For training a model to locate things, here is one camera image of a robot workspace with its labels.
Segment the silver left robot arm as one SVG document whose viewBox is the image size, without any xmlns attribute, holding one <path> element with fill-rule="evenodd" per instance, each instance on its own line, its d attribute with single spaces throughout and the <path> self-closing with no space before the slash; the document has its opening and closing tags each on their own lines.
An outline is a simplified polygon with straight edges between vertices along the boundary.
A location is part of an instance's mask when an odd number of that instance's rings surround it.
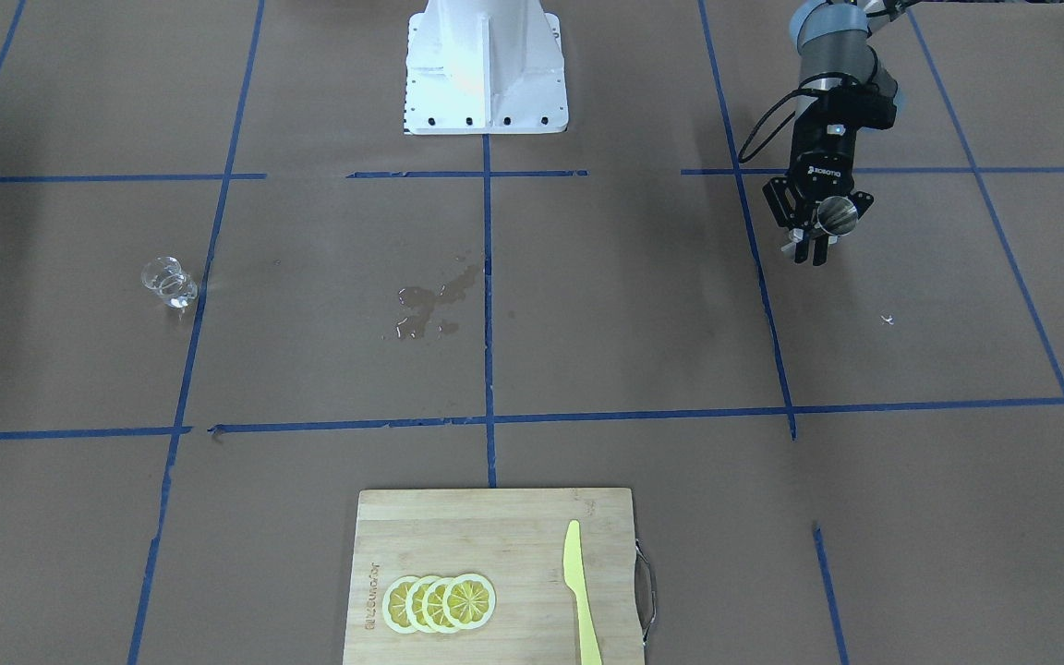
<svg viewBox="0 0 1064 665">
<path fill-rule="evenodd" d="M 782 253 L 820 266 L 833 244 L 854 230 L 872 195 L 854 184 L 862 131 L 894 127 L 900 85 L 870 39 L 903 16 L 908 1 L 807 1 L 789 34 L 801 59 L 798 106 L 792 115 L 789 164 L 763 186 L 776 223 L 785 230 Z"/>
</svg>

